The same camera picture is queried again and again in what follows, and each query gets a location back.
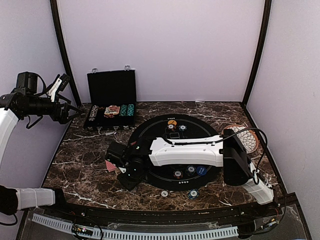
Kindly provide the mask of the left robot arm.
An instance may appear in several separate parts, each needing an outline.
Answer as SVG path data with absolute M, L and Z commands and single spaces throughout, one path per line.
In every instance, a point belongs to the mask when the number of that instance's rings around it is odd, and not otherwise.
M 71 101 L 58 93 L 50 92 L 48 97 L 37 94 L 23 94 L 14 89 L 12 93 L 0 97 L 0 159 L 6 152 L 8 142 L 18 121 L 25 117 L 36 115 L 39 118 L 26 126 L 30 129 L 37 124 L 43 116 L 50 116 L 53 121 L 64 125 L 82 114 L 82 110 L 71 105 Z M 62 199 L 61 189 L 50 188 L 7 188 L 0 187 L 0 212 L 11 216 L 17 211 L 50 206 L 51 210 L 60 218 L 67 218 L 71 213 L 70 206 Z

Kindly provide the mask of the brown chip front mat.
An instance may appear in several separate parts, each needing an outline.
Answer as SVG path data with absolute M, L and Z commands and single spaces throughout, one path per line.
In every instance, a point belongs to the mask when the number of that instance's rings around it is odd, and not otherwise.
M 183 177 L 183 172 L 181 170 L 175 170 L 173 172 L 173 176 L 176 178 L 176 179 L 181 179 Z

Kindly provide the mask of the blue green chip stack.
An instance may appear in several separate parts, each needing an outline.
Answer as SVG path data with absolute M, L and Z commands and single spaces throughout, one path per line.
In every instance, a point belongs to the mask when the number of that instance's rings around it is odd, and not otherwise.
M 200 193 L 197 189 L 191 189 L 188 194 L 187 194 L 187 197 L 190 199 L 190 200 L 195 200 L 199 197 Z

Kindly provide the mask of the orange round blind button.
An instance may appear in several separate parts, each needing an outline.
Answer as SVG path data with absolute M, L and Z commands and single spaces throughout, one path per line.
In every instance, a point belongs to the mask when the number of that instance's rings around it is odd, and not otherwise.
M 173 120 L 173 119 L 170 119 L 167 124 L 176 126 L 177 122 L 175 120 Z

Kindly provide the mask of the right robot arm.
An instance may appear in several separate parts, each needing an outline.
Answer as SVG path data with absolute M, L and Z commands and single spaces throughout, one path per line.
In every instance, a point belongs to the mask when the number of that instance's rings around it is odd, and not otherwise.
M 140 137 L 127 146 L 113 142 L 105 159 L 121 170 L 119 181 L 128 190 L 157 167 L 193 166 L 192 173 L 198 176 L 207 175 L 208 172 L 201 169 L 204 166 L 222 168 L 225 184 L 241 186 L 256 199 L 258 216 L 266 217 L 275 208 L 272 185 L 262 179 L 258 166 L 252 163 L 238 134 L 231 129 L 206 138 Z

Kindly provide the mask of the brown white chip stack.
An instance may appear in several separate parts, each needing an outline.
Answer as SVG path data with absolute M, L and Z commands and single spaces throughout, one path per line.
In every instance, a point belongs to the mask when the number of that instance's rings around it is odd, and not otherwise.
M 169 192 L 168 192 L 167 190 L 162 190 L 162 191 L 160 192 L 160 196 L 161 196 L 162 198 L 167 198 L 167 197 L 169 196 Z

